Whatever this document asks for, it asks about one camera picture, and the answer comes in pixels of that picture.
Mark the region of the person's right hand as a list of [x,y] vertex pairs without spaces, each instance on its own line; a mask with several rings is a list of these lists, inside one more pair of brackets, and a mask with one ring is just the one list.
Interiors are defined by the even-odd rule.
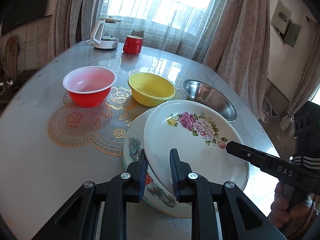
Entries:
[[274,190],[274,201],[268,215],[272,224],[278,228],[286,228],[283,235],[301,235],[306,231],[318,216],[317,202],[311,196],[296,204],[289,210],[289,201],[283,195],[283,183],[279,182]]

